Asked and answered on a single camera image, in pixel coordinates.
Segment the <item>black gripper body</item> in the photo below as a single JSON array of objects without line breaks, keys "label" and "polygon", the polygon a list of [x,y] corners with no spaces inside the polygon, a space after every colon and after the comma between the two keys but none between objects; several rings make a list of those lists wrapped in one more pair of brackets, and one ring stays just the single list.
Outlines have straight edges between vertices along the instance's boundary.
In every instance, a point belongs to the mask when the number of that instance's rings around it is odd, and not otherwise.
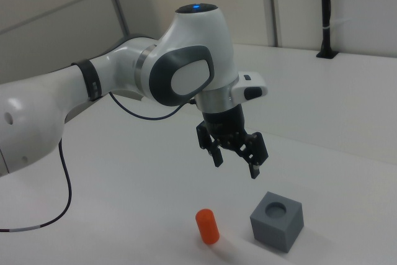
[{"label": "black gripper body", "polygon": [[244,114],[241,105],[220,112],[202,113],[203,121],[212,140],[217,140],[218,144],[228,150],[232,150],[231,141],[237,133],[246,133],[244,129]]}]

